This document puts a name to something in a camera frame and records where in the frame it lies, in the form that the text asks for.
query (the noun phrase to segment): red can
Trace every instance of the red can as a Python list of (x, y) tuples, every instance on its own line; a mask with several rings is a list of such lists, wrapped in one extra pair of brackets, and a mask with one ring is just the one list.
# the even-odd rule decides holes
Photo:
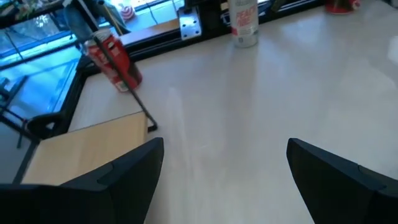
[[(126, 80), (127, 85), (131, 88), (137, 88), (142, 81), (142, 75), (139, 72), (136, 64), (130, 61), (130, 58), (123, 47), (122, 42), (116, 38), (109, 29), (101, 29), (94, 34), (104, 45), (116, 66), (122, 73), (123, 78)], [(85, 42), (87, 48), (87, 55), (94, 61), (94, 63), (101, 69), (107, 76), (111, 83), (120, 91), (125, 92), (129, 89), (124, 84), (118, 73), (111, 66), (105, 54), (97, 46), (94, 40), (87, 40)]]
[(349, 14), (361, 5), (359, 0), (326, 0), (326, 11), (333, 14)]

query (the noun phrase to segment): can label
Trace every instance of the can label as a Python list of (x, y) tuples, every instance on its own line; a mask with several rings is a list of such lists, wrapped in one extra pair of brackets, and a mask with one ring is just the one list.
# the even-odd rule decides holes
[[(127, 85), (133, 89), (136, 88), (142, 81), (142, 75), (136, 67), (136, 64), (130, 61), (122, 42), (118, 38), (115, 38), (109, 29), (101, 29), (93, 35), (99, 38), (107, 52), (110, 54), (116, 66), (119, 68), (121, 75), (126, 80)], [(128, 87), (124, 84), (121, 77), (119, 77), (118, 73), (112, 67), (95, 41), (88, 40), (85, 42), (85, 46), (87, 48), (87, 55), (107, 76), (110, 82), (120, 92), (128, 91)]]
[(326, 0), (325, 9), (332, 14), (349, 14), (360, 7), (359, 0)]
[(235, 45), (249, 47), (256, 44), (259, 27), (257, 0), (228, 0), (228, 5)]

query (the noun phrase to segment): black metal rod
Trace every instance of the black metal rod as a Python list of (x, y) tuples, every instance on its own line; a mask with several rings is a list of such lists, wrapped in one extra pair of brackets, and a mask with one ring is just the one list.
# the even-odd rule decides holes
[(22, 182), (22, 179), (24, 178), (24, 174), (27, 170), (27, 166), (29, 164), (30, 159), (33, 156), (33, 153), (36, 149), (36, 146), (38, 145), (38, 142), (30, 142), (30, 146), (27, 149), (27, 152), (25, 153), (25, 156), (18, 168), (17, 174), (14, 177), (14, 180), (12, 181), (13, 184), (20, 184)]
[(23, 117), (21, 117), (21, 116), (19, 116), (18, 114), (12, 112), (11, 110), (7, 109), (6, 107), (0, 106), (0, 111), (1, 111), (1, 112), (5, 111), (5, 112), (7, 112), (7, 113), (10, 113), (11, 115), (15, 116), (16, 118), (18, 118), (18, 119), (21, 120), (21, 121), (24, 121), (24, 120), (25, 120)]
[(21, 55), (21, 52), (19, 51), (18, 47), (15, 45), (14, 41), (12, 41), (10, 35), (8, 34), (8, 31), (4, 31), (6, 33), (6, 36), (8, 37), (8, 39), (10, 40), (12, 46), (15, 48), (15, 51), (19, 54), (19, 56), (21, 57), (21, 59), (23, 60), (23, 56)]
[(96, 44), (98, 45), (99, 49), (101, 49), (101, 51), (104, 53), (106, 59), (108, 59), (108, 61), (110, 62), (111, 66), (115, 69), (116, 73), (119, 75), (120, 79), (124, 82), (124, 84), (127, 86), (127, 88), (129, 89), (130, 93), (133, 95), (133, 97), (136, 99), (137, 103), (139, 104), (139, 106), (141, 107), (141, 109), (143, 110), (143, 112), (145, 113), (145, 115), (148, 117), (148, 119), (152, 122), (153, 126), (148, 127), (148, 132), (149, 131), (155, 131), (157, 129), (157, 123), (155, 121), (155, 119), (152, 117), (152, 115), (150, 115), (149, 111), (147, 110), (147, 108), (144, 106), (143, 102), (141, 101), (141, 99), (138, 97), (137, 93), (131, 88), (130, 85), (127, 84), (126, 79), (123, 77), (120, 68), (116, 65), (116, 63), (114, 62), (112, 56), (110, 56), (110, 54), (108, 53), (108, 51), (105, 49), (104, 45), (102, 44), (102, 42), (99, 40), (98, 37), (96, 37), (95, 35), (93, 36), (94, 41), (96, 42)]
[[(22, 129), (26, 129), (26, 120), (22, 121)], [(19, 138), (18, 138), (18, 143), (17, 143), (17, 149), (20, 149), (22, 146), (22, 133), (19, 133)]]

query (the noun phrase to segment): spray can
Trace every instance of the spray can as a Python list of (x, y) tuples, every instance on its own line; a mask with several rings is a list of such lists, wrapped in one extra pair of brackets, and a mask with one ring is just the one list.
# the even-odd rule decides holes
[(258, 41), (257, 0), (228, 0), (232, 38), (237, 47), (250, 47)]

